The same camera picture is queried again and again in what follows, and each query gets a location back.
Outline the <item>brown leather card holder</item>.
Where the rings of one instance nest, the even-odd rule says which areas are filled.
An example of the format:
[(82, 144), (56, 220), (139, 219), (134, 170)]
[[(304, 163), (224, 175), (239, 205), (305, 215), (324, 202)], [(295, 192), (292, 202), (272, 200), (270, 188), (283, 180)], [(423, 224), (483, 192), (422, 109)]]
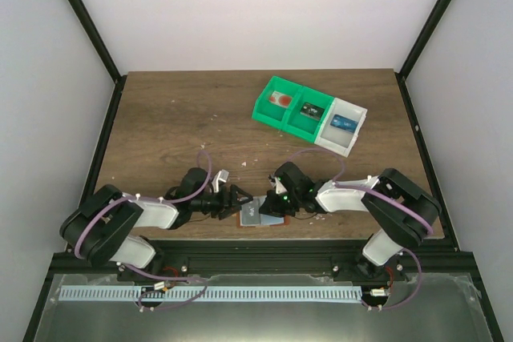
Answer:
[[(261, 205), (262, 199), (265, 196), (257, 196), (253, 198), (253, 202), (258, 203), (259, 206)], [(278, 226), (285, 226), (289, 224), (288, 218), (280, 218), (280, 217), (274, 217), (270, 215), (262, 215), (261, 214), (261, 225), (260, 226), (252, 226), (252, 227), (278, 227)], [(237, 214), (237, 226), (243, 227), (240, 225), (240, 212)]]

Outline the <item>black VIP card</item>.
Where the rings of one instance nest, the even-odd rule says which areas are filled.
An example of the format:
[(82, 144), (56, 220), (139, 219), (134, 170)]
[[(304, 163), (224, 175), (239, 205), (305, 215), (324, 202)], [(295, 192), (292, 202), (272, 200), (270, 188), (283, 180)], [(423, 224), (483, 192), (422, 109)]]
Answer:
[(252, 227), (261, 225), (261, 214), (259, 204), (255, 202), (246, 203), (240, 209), (240, 225), (243, 227)]

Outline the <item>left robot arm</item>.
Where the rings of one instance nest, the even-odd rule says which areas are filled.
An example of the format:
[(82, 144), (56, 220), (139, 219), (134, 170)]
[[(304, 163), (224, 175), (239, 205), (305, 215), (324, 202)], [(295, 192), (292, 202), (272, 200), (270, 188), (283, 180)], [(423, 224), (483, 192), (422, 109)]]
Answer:
[(107, 184), (86, 199), (59, 229), (75, 255), (93, 267), (109, 262), (128, 265), (147, 281), (157, 280), (164, 262), (149, 240), (132, 235), (138, 227), (174, 230), (194, 213), (225, 219), (253, 201), (236, 185), (227, 186), (228, 172), (211, 173), (200, 167), (188, 170), (179, 185), (157, 199), (121, 192)]

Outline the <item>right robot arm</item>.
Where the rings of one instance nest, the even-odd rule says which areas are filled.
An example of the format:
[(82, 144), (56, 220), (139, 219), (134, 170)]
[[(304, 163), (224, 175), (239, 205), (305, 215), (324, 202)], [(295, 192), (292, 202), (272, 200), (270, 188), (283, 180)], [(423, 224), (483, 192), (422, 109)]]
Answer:
[(380, 229), (368, 239), (351, 267), (365, 280), (378, 278), (392, 257), (419, 246), (432, 235), (433, 224), (442, 211), (438, 200), (394, 168), (356, 181), (314, 182), (295, 163), (287, 162), (270, 176), (270, 181), (273, 188), (259, 207), (263, 215), (295, 216), (300, 210), (312, 214), (371, 214)]

